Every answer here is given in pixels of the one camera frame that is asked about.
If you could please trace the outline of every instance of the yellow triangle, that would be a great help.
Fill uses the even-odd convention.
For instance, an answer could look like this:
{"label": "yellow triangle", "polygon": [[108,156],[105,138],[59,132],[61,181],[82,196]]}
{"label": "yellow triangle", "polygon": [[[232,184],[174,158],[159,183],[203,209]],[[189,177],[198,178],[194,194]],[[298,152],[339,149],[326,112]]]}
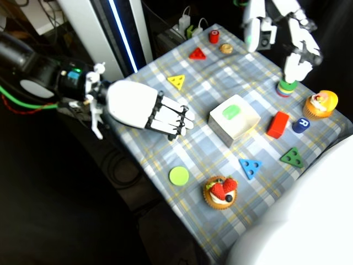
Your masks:
{"label": "yellow triangle", "polygon": [[178,90],[181,90],[185,80],[185,75],[170,76],[167,79],[174,87],[176,87]]}

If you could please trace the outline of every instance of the blue cylinder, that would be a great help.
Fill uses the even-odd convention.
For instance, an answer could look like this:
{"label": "blue cylinder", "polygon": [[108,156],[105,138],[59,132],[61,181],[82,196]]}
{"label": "blue cylinder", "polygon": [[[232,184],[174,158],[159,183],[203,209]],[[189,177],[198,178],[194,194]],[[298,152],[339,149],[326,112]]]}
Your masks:
{"label": "blue cylinder", "polygon": [[306,118],[300,118],[293,123],[292,128],[298,134],[301,134],[310,127],[310,122]]}

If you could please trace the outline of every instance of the green triangle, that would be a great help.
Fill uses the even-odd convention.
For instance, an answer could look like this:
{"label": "green triangle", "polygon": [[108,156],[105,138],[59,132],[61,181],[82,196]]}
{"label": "green triangle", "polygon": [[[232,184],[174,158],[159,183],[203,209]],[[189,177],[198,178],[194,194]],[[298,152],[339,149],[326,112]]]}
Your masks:
{"label": "green triangle", "polygon": [[281,157],[280,160],[295,167],[302,168],[304,166],[302,158],[300,157],[296,147],[290,149],[284,156]]}

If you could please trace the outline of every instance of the checkered fabric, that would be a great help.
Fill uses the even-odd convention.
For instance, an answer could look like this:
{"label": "checkered fabric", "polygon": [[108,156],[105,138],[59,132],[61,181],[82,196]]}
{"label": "checkered fabric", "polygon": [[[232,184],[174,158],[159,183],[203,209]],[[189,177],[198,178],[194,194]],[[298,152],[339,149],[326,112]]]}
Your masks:
{"label": "checkered fabric", "polygon": [[[214,29],[220,32],[218,44],[208,41],[208,33]],[[230,55],[219,51],[223,43],[234,47]],[[189,59],[197,47],[207,56],[206,60]],[[181,91],[167,81],[167,77],[174,75],[186,76]],[[304,100],[313,92],[299,84],[292,96],[281,98],[275,91],[280,76],[276,65],[257,52],[247,53],[242,41],[215,24],[127,78],[163,90],[167,97],[188,105],[195,113],[195,128],[174,142],[154,131],[120,124],[115,129],[212,263],[222,263],[239,235],[332,142],[352,128],[351,122],[335,111],[331,118],[311,122],[304,133],[295,133],[291,124],[303,116]],[[207,121],[210,111],[234,94],[244,98],[259,113],[261,121],[229,149]],[[290,120],[277,140],[269,137],[266,130],[279,110],[289,114]],[[279,160],[294,146],[303,158],[303,168]],[[251,181],[240,166],[240,158],[263,163]],[[176,166],[184,166],[190,172],[183,187],[169,181],[169,171]],[[238,181],[238,198],[227,210],[212,209],[202,195],[206,180],[216,175],[232,176]]]}

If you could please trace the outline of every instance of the red wire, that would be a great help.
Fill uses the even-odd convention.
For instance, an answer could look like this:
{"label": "red wire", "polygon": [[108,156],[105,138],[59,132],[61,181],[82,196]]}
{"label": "red wire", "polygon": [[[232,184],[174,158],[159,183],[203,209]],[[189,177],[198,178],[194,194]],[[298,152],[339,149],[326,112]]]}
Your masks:
{"label": "red wire", "polygon": [[53,105],[53,104],[54,104],[54,103],[48,103],[48,104],[45,104],[45,105],[41,106],[41,107],[38,108],[38,109],[30,110],[30,111],[28,111],[28,112],[21,112],[21,111],[19,111],[19,110],[13,109],[13,108],[9,105],[8,101],[6,100],[6,97],[5,97],[3,94],[1,95],[1,98],[2,98],[2,101],[4,101],[4,104],[5,104],[5,106],[6,106],[6,108],[7,108],[8,110],[10,110],[11,112],[13,112],[13,113],[15,113],[15,114],[20,114],[20,115],[35,114],[35,113],[40,112],[41,110],[43,110],[43,108],[44,108],[45,106],[49,106],[49,105]]}

